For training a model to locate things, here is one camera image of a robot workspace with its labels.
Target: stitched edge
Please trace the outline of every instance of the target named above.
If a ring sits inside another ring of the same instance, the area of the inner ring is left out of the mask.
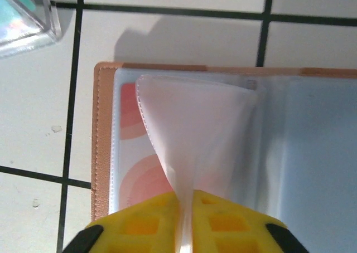
[[[101,76],[101,71],[104,69],[118,69],[119,67],[116,66],[103,66],[99,69],[98,71],[98,79],[97,79],[97,112],[95,115],[95,177],[94,177],[94,217],[97,218],[98,214],[98,122],[99,122],[99,104],[100,104],[100,76]]]

